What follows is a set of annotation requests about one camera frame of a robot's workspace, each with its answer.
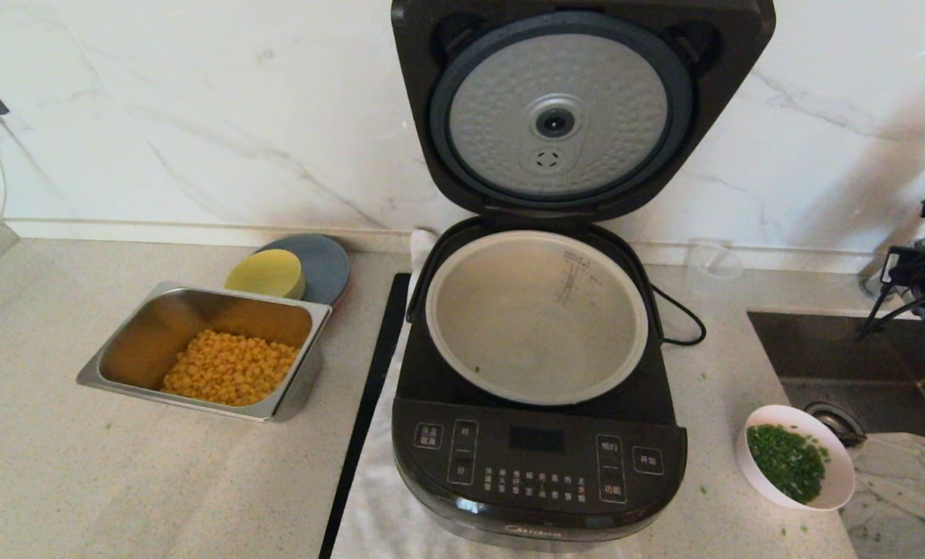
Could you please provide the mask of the black rice cooker lid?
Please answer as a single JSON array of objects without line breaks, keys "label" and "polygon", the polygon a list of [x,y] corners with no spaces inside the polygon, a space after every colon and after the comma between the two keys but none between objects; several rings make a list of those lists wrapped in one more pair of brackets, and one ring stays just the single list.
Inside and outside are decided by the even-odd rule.
[{"label": "black rice cooker lid", "polygon": [[774,0],[391,0],[424,162],[487,218],[647,205],[770,43]]}]

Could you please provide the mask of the chopped green onions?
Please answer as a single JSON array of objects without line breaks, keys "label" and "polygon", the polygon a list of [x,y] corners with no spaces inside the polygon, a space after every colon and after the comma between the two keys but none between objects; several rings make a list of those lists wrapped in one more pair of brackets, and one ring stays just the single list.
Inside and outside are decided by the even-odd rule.
[{"label": "chopped green onions", "polygon": [[828,449],[814,436],[778,424],[746,429],[746,441],[758,470],[786,498],[808,505],[822,491]]}]

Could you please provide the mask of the white round bowl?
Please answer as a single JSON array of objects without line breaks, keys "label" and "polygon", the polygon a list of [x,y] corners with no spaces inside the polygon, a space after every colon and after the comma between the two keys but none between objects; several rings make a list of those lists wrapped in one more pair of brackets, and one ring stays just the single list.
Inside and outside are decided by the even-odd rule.
[{"label": "white round bowl", "polygon": [[[788,429],[796,427],[797,432],[806,436],[814,436],[819,439],[821,446],[828,449],[830,463],[826,464],[826,478],[822,481],[820,495],[813,502],[800,505],[795,500],[786,498],[758,470],[750,455],[749,445],[747,445],[746,429],[760,424],[778,424]],[[767,404],[753,411],[736,436],[735,454],[740,473],[746,481],[769,502],[781,507],[810,510],[810,512],[834,512],[846,505],[855,491],[855,470],[845,446],[822,422],[805,411],[789,406]]]}]

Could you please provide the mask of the grey inner cooking pot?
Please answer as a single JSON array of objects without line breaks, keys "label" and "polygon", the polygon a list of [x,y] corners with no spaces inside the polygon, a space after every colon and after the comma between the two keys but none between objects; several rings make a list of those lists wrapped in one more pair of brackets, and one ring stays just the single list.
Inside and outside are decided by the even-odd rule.
[{"label": "grey inner cooking pot", "polygon": [[466,381],[538,406],[615,389],[652,333],[640,288],[614,258],[537,231],[491,234],[449,255],[428,284],[424,322]]}]

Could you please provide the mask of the small yellow bowl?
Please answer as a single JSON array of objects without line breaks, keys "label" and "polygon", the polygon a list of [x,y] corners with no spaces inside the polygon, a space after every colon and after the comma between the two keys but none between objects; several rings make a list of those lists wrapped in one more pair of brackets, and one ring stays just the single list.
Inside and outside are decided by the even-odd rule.
[{"label": "small yellow bowl", "polygon": [[307,278],[298,255],[286,250],[254,252],[230,270],[225,290],[302,300]]}]

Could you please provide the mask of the black rice cooker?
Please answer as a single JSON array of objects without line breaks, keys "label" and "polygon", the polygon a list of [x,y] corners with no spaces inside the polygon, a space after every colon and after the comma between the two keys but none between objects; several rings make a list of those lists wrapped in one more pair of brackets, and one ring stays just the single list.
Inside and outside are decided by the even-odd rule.
[{"label": "black rice cooker", "polygon": [[[615,389],[562,406],[511,402],[466,381],[438,353],[424,316],[435,270],[465,244],[510,231],[593,245],[640,288],[652,333],[636,371]],[[448,530],[499,545],[584,548],[647,527],[681,488],[688,434],[675,416],[657,291],[616,234],[596,225],[463,220],[435,242],[407,321],[394,460],[413,498]]]}]

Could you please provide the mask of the white towel under cooker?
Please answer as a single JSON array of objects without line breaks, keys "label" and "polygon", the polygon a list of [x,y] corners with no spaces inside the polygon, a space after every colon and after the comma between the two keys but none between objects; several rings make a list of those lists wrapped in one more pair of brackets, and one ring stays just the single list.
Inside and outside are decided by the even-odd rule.
[{"label": "white towel under cooker", "polygon": [[[410,294],[435,240],[435,234],[425,229],[409,234]],[[644,559],[639,542],[632,537],[579,552],[540,551],[472,541],[438,524],[403,484],[393,456],[393,395],[409,332],[404,321],[331,559]]]}]

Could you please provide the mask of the grey-blue round plate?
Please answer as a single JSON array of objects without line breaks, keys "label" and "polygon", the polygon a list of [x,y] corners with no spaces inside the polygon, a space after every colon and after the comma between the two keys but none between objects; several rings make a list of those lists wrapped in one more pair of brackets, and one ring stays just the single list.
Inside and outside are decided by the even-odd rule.
[{"label": "grey-blue round plate", "polygon": [[334,238],[322,234],[292,234],[263,245],[255,252],[292,252],[302,265],[304,291],[300,300],[334,307],[348,289],[352,265],[348,253]]}]

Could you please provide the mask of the long black flat strip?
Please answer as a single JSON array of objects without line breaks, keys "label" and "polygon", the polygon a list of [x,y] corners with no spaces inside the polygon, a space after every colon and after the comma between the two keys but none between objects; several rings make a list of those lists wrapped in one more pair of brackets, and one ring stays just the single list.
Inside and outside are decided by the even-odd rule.
[{"label": "long black flat strip", "polygon": [[332,500],[331,510],[329,510],[323,542],[321,542],[318,550],[318,559],[331,559],[332,553],[334,553],[334,545],[338,538],[339,528],[341,528],[343,513],[345,513],[346,505],[348,505],[348,496],[352,491],[363,446],[365,446],[369,427],[386,383],[390,364],[393,361],[398,339],[401,335],[411,297],[410,279],[410,273],[396,273],[393,276],[361,394],[359,409],[357,410],[348,449],[343,460],[341,476],[338,479],[338,484],[336,484],[334,500]]}]

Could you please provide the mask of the clear glass cup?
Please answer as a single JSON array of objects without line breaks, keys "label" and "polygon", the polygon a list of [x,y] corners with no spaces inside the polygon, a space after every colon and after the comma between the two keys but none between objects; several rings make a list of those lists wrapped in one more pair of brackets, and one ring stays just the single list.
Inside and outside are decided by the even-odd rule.
[{"label": "clear glass cup", "polygon": [[711,293],[736,282],[745,273],[731,241],[693,238],[686,257],[684,283],[692,293]]}]

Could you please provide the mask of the yellow corn kernels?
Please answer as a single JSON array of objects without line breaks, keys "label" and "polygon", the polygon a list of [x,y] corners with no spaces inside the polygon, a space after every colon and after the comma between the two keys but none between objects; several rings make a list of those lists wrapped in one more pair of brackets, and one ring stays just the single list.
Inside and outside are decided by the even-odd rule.
[{"label": "yellow corn kernels", "polygon": [[160,390],[203,402],[244,407],[270,396],[297,357],[298,348],[291,345],[204,330],[176,354]]}]

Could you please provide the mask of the rectangular stainless steel tray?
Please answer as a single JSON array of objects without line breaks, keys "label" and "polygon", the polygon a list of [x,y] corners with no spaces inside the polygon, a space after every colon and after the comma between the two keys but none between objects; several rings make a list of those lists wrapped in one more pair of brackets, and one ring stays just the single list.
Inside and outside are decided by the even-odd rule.
[{"label": "rectangular stainless steel tray", "polygon": [[[77,384],[250,422],[298,414],[323,368],[318,340],[334,308],[244,291],[159,283],[84,365]],[[204,330],[296,347],[281,384],[260,401],[228,406],[161,392],[176,356]]]}]

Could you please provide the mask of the stainless steel sink basin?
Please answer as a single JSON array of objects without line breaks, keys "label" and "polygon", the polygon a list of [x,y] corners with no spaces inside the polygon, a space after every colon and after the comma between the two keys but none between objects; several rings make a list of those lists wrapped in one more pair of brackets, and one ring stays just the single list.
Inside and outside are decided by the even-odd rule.
[{"label": "stainless steel sink basin", "polygon": [[925,326],[896,319],[856,339],[863,318],[747,314],[793,407],[831,403],[871,434],[925,438]]}]

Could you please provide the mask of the round metal sink drain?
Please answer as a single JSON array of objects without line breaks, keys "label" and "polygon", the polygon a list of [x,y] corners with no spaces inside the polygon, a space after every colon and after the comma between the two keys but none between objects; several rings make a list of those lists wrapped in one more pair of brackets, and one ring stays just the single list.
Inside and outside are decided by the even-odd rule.
[{"label": "round metal sink drain", "polygon": [[813,402],[803,408],[815,420],[822,422],[846,449],[862,446],[868,436],[860,422],[848,411],[831,403]]}]

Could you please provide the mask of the crumpled white dish cloth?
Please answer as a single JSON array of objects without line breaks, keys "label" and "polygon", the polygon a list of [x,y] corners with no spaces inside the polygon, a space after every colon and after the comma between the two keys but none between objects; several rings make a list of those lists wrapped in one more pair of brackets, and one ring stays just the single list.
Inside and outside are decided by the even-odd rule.
[{"label": "crumpled white dish cloth", "polygon": [[848,453],[855,491],[840,517],[857,559],[925,559],[925,438],[871,434]]}]

